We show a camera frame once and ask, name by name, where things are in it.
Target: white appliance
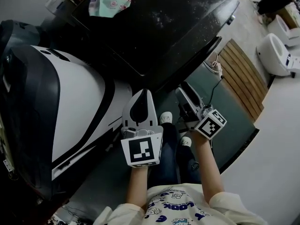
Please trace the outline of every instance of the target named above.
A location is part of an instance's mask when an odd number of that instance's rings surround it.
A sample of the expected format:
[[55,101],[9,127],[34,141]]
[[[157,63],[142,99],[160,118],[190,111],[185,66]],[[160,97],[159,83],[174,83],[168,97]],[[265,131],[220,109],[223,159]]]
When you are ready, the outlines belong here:
[[269,33],[274,33],[288,47],[300,45],[300,28],[289,29],[281,16],[268,25]]
[[13,47],[4,61],[0,112],[14,164],[51,199],[86,171],[84,157],[112,142],[131,88],[53,49]]
[[262,40],[256,47],[256,52],[270,74],[288,76],[291,72],[300,73],[300,57],[291,55],[273,33]]

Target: white toilet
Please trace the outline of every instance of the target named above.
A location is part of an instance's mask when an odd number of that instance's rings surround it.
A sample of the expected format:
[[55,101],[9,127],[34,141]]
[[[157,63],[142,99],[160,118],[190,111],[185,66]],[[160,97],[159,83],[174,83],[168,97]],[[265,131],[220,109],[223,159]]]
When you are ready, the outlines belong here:
[[281,40],[268,34],[256,47],[258,57],[270,74],[288,76],[300,73],[300,57],[291,55]]
[[279,15],[276,15],[275,19],[268,25],[268,30],[288,47],[300,45],[300,28],[289,29]]

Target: jeans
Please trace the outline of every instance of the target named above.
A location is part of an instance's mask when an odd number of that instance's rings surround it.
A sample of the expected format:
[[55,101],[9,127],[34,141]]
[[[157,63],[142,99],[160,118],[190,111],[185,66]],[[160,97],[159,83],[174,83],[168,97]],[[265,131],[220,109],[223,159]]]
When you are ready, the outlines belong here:
[[199,165],[188,146],[178,145],[177,131],[173,124],[163,123],[163,147],[159,165],[152,166],[148,188],[159,185],[178,184],[177,165],[181,183],[200,184]]

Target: person's hand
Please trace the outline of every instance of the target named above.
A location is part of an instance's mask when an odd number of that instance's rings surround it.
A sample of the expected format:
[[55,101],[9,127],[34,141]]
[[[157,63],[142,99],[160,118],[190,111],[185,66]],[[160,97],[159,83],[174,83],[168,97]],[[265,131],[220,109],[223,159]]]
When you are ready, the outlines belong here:
[[191,135],[195,146],[200,146],[208,142],[208,139],[196,130],[191,131]]

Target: cable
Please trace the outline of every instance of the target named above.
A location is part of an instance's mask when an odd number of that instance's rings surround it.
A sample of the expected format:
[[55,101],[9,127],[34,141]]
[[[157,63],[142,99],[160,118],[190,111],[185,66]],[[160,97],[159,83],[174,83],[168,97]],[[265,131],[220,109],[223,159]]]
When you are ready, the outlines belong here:
[[212,148],[212,139],[210,140],[210,149],[211,149],[212,155],[215,157],[214,150]]
[[64,210],[66,210],[66,211],[68,212],[68,214],[70,214],[70,215],[72,215],[73,217],[79,219],[79,216],[78,216],[76,213],[71,212],[71,211],[69,211],[68,209],[66,209],[66,208],[64,208],[64,207],[62,207],[62,208],[63,208]]
[[223,80],[223,76],[221,76],[221,80],[214,86],[214,88],[212,89],[212,92],[211,92],[211,96],[210,96],[210,101],[209,101],[209,103],[208,103],[208,105],[210,105],[210,103],[211,103],[211,100],[212,100],[212,97],[213,97],[213,95],[214,95],[214,90],[215,90],[215,88],[219,85],[219,83]]
[[78,209],[78,208],[71,208],[71,207],[69,207],[68,205],[64,205],[64,207],[67,207],[67,208],[69,208],[69,209],[74,209],[74,210],[80,211],[80,212],[82,212],[82,213],[85,213],[85,214],[87,214],[87,215],[88,215],[88,213],[87,213],[87,212],[85,212],[85,211],[82,211],[82,210],[80,210],[80,209]]
[[8,173],[8,177],[9,177],[9,179],[11,179],[12,181],[17,181],[18,179],[19,179],[19,176],[17,175],[17,174],[15,174],[17,177],[14,179],[13,178],[13,175],[14,175],[15,173],[13,173],[13,172],[9,172]]
[[205,65],[205,67],[212,73],[221,73],[222,69],[220,71],[216,71],[212,68],[214,68],[217,64],[218,64],[218,53],[216,51],[214,51],[216,54],[216,60],[212,62],[211,67],[204,61],[203,64]]

